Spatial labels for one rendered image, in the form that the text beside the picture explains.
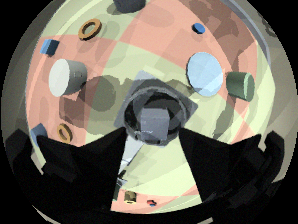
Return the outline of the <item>orange ring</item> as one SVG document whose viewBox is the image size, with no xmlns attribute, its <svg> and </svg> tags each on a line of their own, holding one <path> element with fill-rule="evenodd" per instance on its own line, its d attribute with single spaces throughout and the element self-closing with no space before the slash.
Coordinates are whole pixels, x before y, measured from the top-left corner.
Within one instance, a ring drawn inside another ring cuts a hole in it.
<svg viewBox="0 0 298 224">
<path fill-rule="evenodd" d="M 67 137 L 65 137 L 63 135 L 63 129 L 65 131 L 65 133 L 67 133 L 68 139 Z M 60 140 L 63 140 L 64 143 L 71 143 L 72 141 L 72 132 L 71 129 L 69 129 L 69 127 L 67 127 L 67 124 L 60 124 L 59 127 L 57 127 L 57 135 L 59 135 Z"/>
<path fill-rule="evenodd" d="M 84 35 L 86 28 L 88 28 L 90 24 L 94 24 L 94 26 L 96 27 L 94 27 L 92 31 L 88 32 L 88 34 Z M 102 26 L 100 20 L 98 20 L 97 18 L 90 19 L 88 20 L 88 22 L 82 24 L 80 30 L 78 30 L 78 37 L 80 37 L 80 39 L 82 40 L 92 39 L 92 37 L 96 36 L 98 32 L 100 32 L 101 27 Z"/>
</svg>

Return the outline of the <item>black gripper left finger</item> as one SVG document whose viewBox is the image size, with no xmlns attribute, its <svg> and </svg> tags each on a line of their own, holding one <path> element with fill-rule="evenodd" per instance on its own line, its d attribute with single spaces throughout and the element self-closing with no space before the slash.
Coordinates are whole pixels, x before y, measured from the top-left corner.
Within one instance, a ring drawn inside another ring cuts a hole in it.
<svg viewBox="0 0 298 224">
<path fill-rule="evenodd" d="M 81 147 L 61 143 L 44 135 L 37 135 L 36 143 L 45 161 L 76 175 L 100 202 L 101 208 L 110 210 L 124 156 L 125 139 L 126 128 L 121 127 Z"/>
</svg>

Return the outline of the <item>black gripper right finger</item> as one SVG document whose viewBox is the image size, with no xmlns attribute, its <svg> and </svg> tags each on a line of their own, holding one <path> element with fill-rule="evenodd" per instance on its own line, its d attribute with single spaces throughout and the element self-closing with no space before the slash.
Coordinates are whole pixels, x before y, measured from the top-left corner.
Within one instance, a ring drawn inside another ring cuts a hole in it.
<svg viewBox="0 0 298 224">
<path fill-rule="evenodd" d="M 258 147 L 262 135 L 257 133 L 238 143 L 226 144 L 184 127 L 178 129 L 178 139 L 201 201 L 205 202 L 217 197 L 217 190 L 229 179 L 242 156 Z"/>
</svg>

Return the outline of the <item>light blue round disc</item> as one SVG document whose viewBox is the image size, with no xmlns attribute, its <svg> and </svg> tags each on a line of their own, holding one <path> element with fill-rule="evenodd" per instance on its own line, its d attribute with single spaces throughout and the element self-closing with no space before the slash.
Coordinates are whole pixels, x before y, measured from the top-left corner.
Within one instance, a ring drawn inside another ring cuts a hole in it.
<svg viewBox="0 0 298 224">
<path fill-rule="evenodd" d="M 220 91 L 222 85 L 222 69 L 216 57 L 208 52 L 197 52 L 190 56 L 186 76 L 194 91 L 202 96 L 212 96 Z"/>
</svg>

